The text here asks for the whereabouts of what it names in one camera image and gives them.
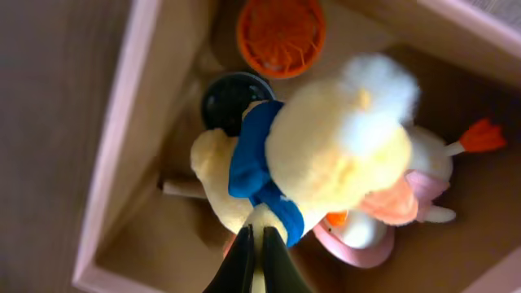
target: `blue scarf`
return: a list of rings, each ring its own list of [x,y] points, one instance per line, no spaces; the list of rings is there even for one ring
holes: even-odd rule
[[[302,237],[304,218],[272,180],[265,156],[269,129],[283,105],[277,101],[262,103],[244,118],[231,160],[228,192],[235,198],[250,199],[253,206],[265,203],[284,224],[287,246],[292,247]]]

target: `wooden stick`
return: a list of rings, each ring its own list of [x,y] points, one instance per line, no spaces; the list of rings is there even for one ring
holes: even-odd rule
[[[165,195],[176,195],[194,199],[207,199],[203,185],[194,178],[171,178],[163,181],[160,189]]]

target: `wooden panel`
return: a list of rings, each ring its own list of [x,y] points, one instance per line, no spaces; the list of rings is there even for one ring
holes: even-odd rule
[[[128,0],[0,1],[0,292],[68,293]]]
[[[347,292],[461,292],[521,244],[519,93],[414,50],[389,53],[419,79],[419,125],[454,141],[473,122],[489,116],[504,126],[510,145],[458,156],[451,187],[439,201],[457,212],[457,220],[399,228],[387,263],[371,270],[345,267]]]
[[[161,293],[134,280],[109,272],[95,265],[88,266],[76,283],[78,288],[89,293]]]
[[[100,256],[104,269],[165,292],[201,292],[229,238],[208,201],[155,194]],[[316,292],[344,291],[342,264],[307,235],[291,256]]]
[[[166,129],[184,103],[178,93],[214,11],[211,0],[134,2],[94,172],[76,279],[129,197],[142,189],[143,177],[157,170]]]
[[[475,28],[471,31],[413,0],[339,1],[353,10],[360,11],[381,22],[404,41],[429,54],[469,68],[486,77],[492,77],[521,88],[519,79],[521,76],[521,58],[519,57],[521,46],[519,46],[519,41],[501,38],[500,35],[497,35],[497,30],[487,26],[483,22],[484,20],[460,21],[460,23],[466,22],[467,27],[474,25]],[[429,5],[437,5],[438,2],[438,0],[429,0]],[[465,14],[452,14],[452,17],[455,16],[470,17]]]
[[[418,3],[521,59],[521,33],[514,31],[500,20],[462,1],[419,0]]]

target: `white plush toy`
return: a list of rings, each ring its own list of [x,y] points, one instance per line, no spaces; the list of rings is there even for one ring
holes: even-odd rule
[[[413,154],[405,179],[418,200],[418,212],[414,219],[425,222],[445,223],[456,217],[454,211],[431,202],[449,188],[453,155],[464,151],[493,151],[506,144],[501,128],[486,119],[474,124],[458,142],[449,145],[419,126],[408,127],[407,133],[413,145]],[[370,268],[383,263],[392,252],[392,227],[356,208],[343,216],[347,218],[343,219],[340,214],[328,215],[314,228],[319,241],[351,265]]]
[[[309,84],[286,104],[251,105],[239,138],[221,129],[202,133],[191,166],[226,228],[237,234],[252,225],[258,252],[269,226],[291,246],[328,212],[355,208],[402,178],[411,157],[402,123],[417,95],[415,79],[399,65],[364,55],[338,79]],[[264,284],[257,268],[252,291]]]

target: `yellow plush toy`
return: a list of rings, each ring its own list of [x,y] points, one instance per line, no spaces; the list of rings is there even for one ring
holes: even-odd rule
[[[260,250],[263,228],[272,226],[290,246],[328,212],[354,208],[402,177],[411,156],[402,123],[417,95],[399,65],[363,55],[341,77],[309,84],[285,104],[253,103],[238,138],[202,133],[191,166],[227,229],[251,225]],[[262,291],[261,271],[257,277]]]

